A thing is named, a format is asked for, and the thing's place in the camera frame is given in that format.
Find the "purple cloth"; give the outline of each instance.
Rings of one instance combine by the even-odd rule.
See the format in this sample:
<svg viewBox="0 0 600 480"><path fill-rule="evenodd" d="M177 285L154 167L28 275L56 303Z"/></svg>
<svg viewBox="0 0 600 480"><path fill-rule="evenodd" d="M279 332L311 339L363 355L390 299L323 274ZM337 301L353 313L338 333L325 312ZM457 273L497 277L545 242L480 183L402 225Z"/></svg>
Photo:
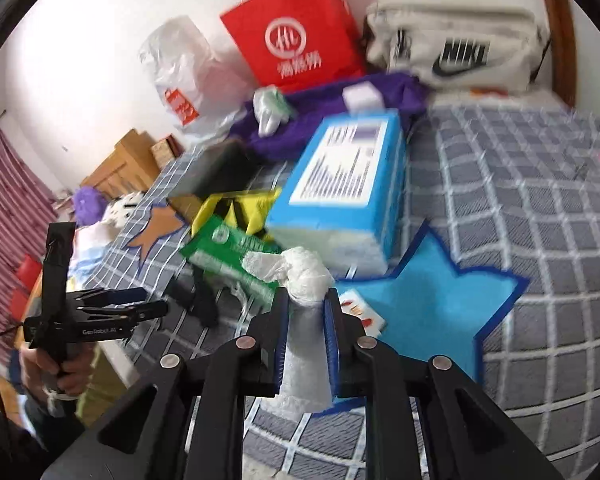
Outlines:
<svg viewBox="0 0 600 480"><path fill-rule="evenodd" d="M398 109L405 132L411 127L412 117L427 109L429 89L416 77L403 72L378 73L286 95L286 100L298 111L298 117L280 126L271 137L263 139L258 135L253 103L247 102L247 116L232 126L229 135L240 137L266 160L296 160L325 117L347 111L342 91L347 86L363 81L371 82L380 91L386 108Z"/></svg>
<svg viewBox="0 0 600 480"><path fill-rule="evenodd" d="M78 227L93 225L102 220L109 202L94 187L83 186L74 193L75 221Z"/></svg>

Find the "human hand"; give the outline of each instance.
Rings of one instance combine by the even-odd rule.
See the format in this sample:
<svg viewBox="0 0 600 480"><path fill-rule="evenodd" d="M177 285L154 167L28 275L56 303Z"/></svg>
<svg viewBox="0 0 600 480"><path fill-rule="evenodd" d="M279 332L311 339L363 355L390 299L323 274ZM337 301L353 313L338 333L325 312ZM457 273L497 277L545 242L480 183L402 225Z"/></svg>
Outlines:
<svg viewBox="0 0 600 480"><path fill-rule="evenodd" d="M29 348L26 344L20 347L20 367L22 369L22 384L41 402L46 402L43 390L42 372L57 375L62 369L67 375L58 379L58 388L67 395L79 396L91 380L93 373L94 343L82 343L80 353L74 359L58 364L40 348Z"/></svg>

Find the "brown star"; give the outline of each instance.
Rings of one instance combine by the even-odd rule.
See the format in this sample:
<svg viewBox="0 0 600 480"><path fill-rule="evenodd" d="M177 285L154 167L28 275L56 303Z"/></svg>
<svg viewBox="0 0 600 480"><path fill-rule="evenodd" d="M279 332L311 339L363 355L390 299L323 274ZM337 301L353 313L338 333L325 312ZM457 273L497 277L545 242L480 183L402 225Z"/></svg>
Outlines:
<svg viewBox="0 0 600 480"><path fill-rule="evenodd" d="M140 248L140 265L142 268L151 248L160 239L172 235L185 226L184 220L168 205L153 206L151 217L146 226L126 245L128 248Z"/></svg>

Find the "pink curtain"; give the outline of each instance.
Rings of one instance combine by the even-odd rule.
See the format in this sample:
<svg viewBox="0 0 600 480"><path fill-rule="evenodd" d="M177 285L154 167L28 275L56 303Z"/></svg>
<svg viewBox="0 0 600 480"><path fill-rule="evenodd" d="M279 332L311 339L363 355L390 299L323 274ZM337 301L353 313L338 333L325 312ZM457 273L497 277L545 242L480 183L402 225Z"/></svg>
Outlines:
<svg viewBox="0 0 600 480"><path fill-rule="evenodd" d="M44 254L46 229L57 218L53 200L0 130L0 332L13 323L9 306L20 286L15 272L24 255ZM0 338L0 361L5 364L12 343L13 337Z"/></svg>

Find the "white card with red print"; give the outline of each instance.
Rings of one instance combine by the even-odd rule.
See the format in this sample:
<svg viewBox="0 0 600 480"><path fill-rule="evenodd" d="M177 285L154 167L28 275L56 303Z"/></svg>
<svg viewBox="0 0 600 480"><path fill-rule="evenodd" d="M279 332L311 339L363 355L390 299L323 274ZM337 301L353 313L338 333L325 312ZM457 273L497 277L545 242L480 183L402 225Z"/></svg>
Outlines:
<svg viewBox="0 0 600 480"><path fill-rule="evenodd" d="M355 288L340 295L340 306L345 314L362 320L366 335L377 338L386 325L386 321L362 299Z"/></svg>

